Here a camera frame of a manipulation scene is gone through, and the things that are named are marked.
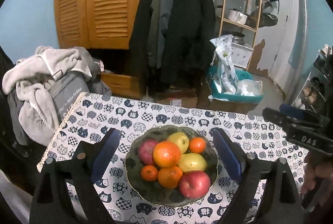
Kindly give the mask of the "person right hand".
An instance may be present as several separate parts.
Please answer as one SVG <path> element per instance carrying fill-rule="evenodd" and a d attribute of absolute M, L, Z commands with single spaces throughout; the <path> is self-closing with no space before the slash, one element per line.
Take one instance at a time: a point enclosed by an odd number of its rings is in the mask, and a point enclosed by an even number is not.
<path fill-rule="evenodd" d="M 313 161 L 313 153 L 308 152 L 304 159 L 304 163 L 307 165 L 304 169 L 304 182 L 301 187 L 302 194 L 306 194 L 308 191 L 315 188 L 317 178 L 329 179 L 332 181 L 332 161 L 324 161 L 317 165 L 315 165 Z"/>

